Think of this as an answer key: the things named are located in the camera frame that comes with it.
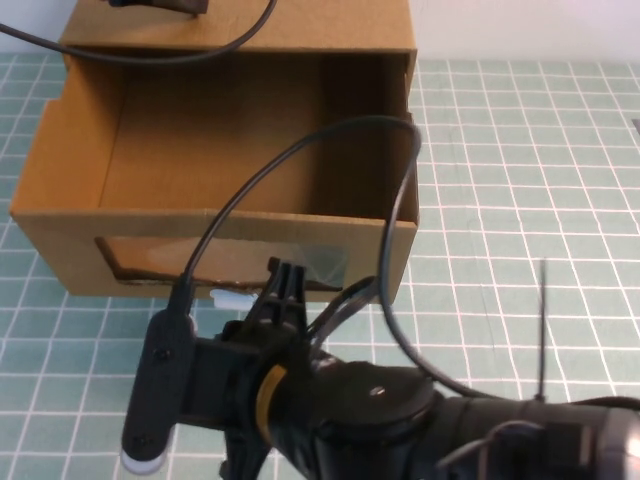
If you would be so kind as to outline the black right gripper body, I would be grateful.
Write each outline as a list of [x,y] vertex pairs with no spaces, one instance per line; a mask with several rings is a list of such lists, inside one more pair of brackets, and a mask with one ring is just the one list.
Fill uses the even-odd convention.
[[280,326],[228,322],[196,340],[184,396],[184,422],[224,433],[223,479],[256,479],[271,450],[268,415],[280,381]]

